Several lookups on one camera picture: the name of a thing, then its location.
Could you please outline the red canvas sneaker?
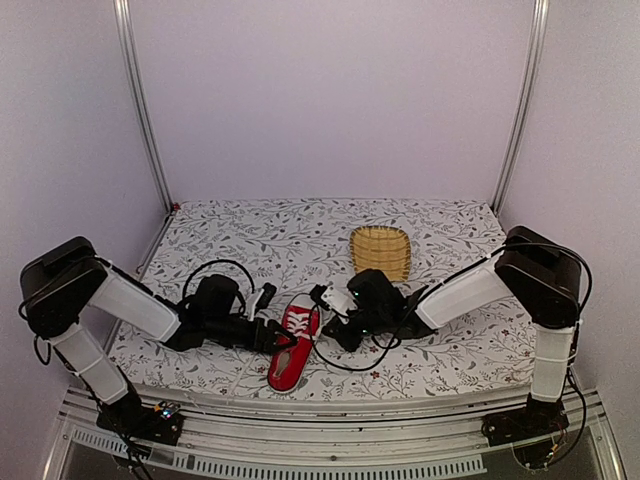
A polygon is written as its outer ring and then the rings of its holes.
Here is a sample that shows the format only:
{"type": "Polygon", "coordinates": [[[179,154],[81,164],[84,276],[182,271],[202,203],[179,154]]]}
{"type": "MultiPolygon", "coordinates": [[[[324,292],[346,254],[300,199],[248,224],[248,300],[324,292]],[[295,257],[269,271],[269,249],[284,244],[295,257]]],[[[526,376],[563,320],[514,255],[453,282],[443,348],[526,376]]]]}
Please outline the red canvas sneaker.
{"type": "Polygon", "coordinates": [[[297,337],[298,344],[295,347],[286,349],[272,357],[267,381],[276,392],[284,393],[294,389],[302,377],[320,324],[320,314],[314,308],[314,305],[315,302],[309,296],[296,296],[285,308],[281,322],[282,326],[288,310],[296,312],[309,311],[311,332],[305,337],[297,337]]]}

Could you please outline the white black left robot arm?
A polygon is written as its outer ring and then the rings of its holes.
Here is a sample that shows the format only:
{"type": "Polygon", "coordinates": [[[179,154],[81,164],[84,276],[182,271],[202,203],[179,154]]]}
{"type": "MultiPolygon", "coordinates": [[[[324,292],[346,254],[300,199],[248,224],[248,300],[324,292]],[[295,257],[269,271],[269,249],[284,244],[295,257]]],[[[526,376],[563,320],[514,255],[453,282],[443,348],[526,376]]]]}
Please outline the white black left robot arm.
{"type": "Polygon", "coordinates": [[[154,293],[78,236],[29,262],[20,272],[18,313],[34,335],[48,343],[90,392],[109,405],[111,419],[128,434],[148,426],[146,408],[125,375],[83,327],[82,315],[101,311],[170,350],[183,352],[211,341],[226,348],[275,355],[298,340],[279,322],[259,317],[276,293],[274,285],[240,292],[230,277],[199,280],[179,302],[154,293]]]}

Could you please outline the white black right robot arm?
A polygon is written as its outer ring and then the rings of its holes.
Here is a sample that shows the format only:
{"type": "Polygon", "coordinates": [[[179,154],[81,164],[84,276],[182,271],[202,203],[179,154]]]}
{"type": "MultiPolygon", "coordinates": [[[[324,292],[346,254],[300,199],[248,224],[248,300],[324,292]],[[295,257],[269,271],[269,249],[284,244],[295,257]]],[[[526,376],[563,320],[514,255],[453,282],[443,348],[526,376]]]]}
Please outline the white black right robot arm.
{"type": "Polygon", "coordinates": [[[345,290],[317,285],[311,298],[331,315],[325,335],[349,352],[366,336],[421,339],[468,313],[514,300],[536,330],[532,383],[516,422],[524,435],[537,436],[555,420],[593,284],[577,252],[517,226],[493,252],[410,295],[381,270],[365,269],[345,290]]]}

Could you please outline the white shoelace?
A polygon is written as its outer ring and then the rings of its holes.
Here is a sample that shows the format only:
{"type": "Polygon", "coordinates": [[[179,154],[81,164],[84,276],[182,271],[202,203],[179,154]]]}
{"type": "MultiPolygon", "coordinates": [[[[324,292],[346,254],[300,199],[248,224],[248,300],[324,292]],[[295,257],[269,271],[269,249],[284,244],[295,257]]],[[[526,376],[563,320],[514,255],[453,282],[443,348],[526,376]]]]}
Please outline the white shoelace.
{"type": "Polygon", "coordinates": [[[309,311],[296,312],[288,310],[283,321],[283,326],[295,337],[307,336],[311,332],[310,324],[309,311]]]}

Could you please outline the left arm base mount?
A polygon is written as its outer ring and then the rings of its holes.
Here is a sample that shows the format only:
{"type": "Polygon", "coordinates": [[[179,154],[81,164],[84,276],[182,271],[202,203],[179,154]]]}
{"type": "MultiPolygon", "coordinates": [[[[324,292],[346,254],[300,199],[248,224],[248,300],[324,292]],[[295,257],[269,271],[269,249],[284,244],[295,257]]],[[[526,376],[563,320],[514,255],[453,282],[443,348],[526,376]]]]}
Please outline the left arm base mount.
{"type": "Polygon", "coordinates": [[[185,417],[180,413],[166,413],[140,402],[121,399],[100,407],[96,425],[123,437],[176,446],[181,436],[185,417]]]}

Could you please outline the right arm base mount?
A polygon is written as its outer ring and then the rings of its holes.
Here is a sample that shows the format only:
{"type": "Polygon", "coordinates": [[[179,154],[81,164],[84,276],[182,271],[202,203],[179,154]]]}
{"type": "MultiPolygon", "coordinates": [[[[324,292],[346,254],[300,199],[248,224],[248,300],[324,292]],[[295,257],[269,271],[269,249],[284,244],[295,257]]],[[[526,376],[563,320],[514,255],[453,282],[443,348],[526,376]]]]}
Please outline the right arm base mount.
{"type": "Polygon", "coordinates": [[[548,467],[560,450],[568,426],[561,400],[549,403],[529,396],[524,407],[484,416],[481,433],[490,446],[526,441],[512,453],[521,466],[540,470],[548,467]]]}

